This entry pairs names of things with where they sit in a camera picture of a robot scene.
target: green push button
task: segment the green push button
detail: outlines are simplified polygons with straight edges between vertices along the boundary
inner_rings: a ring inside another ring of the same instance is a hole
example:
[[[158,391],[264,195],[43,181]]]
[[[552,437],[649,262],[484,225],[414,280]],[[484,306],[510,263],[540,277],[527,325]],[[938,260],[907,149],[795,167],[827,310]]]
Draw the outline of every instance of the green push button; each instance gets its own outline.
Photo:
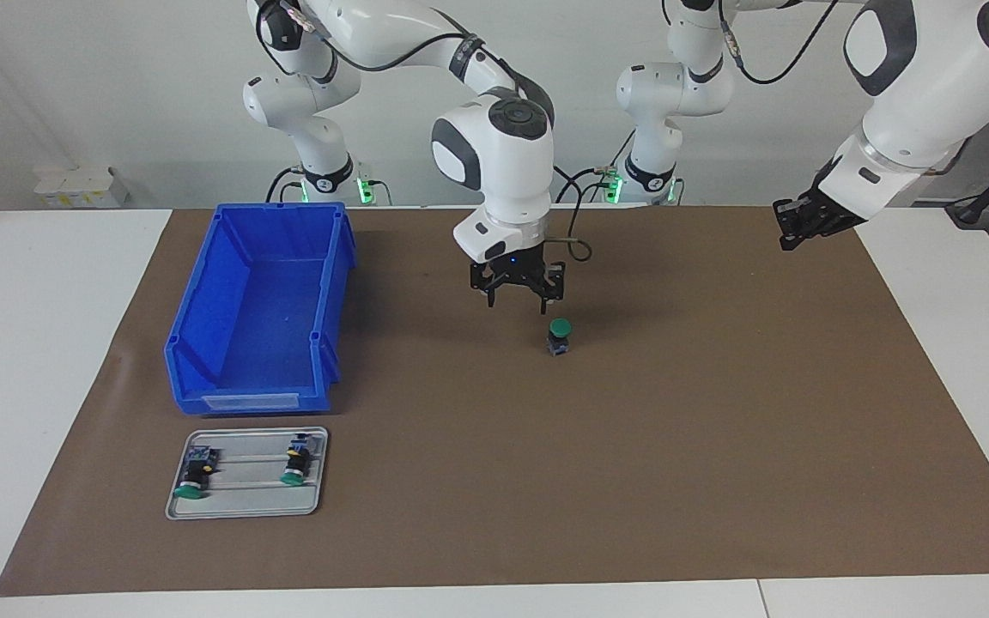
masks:
[[[291,485],[292,488],[298,488],[300,485],[303,485],[303,476],[288,472],[282,474],[282,482],[283,484]]]
[[[173,495],[184,500],[200,500],[204,497],[204,492],[192,485],[181,485],[180,488],[173,490]]]
[[[560,339],[566,339],[567,336],[570,336],[570,332],[572,332],[572,325],[570,325],[570,322],[562,318],[552,320],[552,325],[549,326],[549,332],[552,333],[553,336],[560,337]]]

